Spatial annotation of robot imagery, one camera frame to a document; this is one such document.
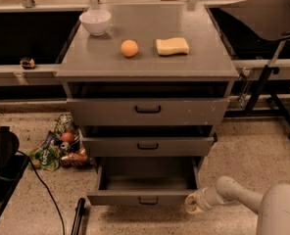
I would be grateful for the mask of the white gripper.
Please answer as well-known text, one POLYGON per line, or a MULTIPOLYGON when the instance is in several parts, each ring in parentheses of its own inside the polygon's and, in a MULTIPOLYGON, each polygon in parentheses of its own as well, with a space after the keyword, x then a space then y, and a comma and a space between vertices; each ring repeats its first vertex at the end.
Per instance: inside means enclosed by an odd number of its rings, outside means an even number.
POLYGON ((196 206, 187 206, 186 211, 190 214, 196 214, 201 212, 207 212, 213 208, 208 197, 212 196, 212 188, 206 187, 197 190, 195 193, 189 194, 184 203, 192 204, 196 202, 196 206))

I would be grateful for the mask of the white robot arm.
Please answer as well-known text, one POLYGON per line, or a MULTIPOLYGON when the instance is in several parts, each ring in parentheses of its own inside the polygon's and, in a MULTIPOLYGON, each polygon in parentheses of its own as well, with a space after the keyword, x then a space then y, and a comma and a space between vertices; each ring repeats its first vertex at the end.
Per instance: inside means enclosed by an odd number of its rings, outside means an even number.
POLYGON ((232 204, 241 204, 258 216, 256 235, 290 235, 290 184, 277 184, 259 194, 221 176, 214 185, 189 194, 184 201, 188 213, 232 204))

